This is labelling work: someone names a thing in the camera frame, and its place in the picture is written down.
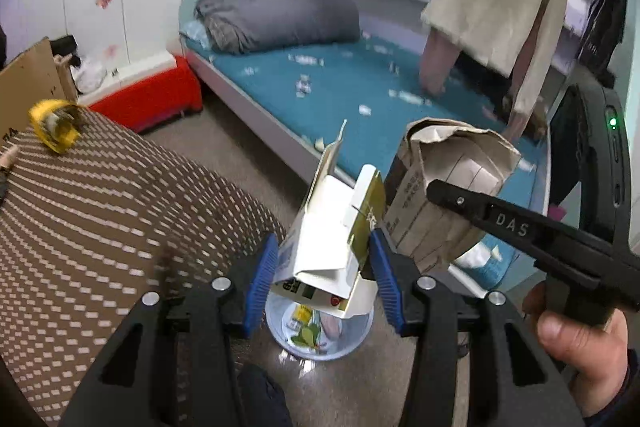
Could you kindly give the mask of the operator right hand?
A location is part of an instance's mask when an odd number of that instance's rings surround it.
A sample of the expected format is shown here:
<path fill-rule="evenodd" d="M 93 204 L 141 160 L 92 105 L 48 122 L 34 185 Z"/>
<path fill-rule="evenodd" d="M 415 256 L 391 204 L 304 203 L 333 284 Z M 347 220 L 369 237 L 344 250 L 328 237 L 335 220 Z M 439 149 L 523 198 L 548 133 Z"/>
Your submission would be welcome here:
<path fill-rule="evenodd" d="M 625 314 L 614 310 L 603 327 L 573 321 L 548 309 L 544 282 L 529 291 L 523 311 L 548 355 L 576 369 L 570 393 L 582 416 L 594 418 L 603 412 L 620 394 L 629 376 Z"/>

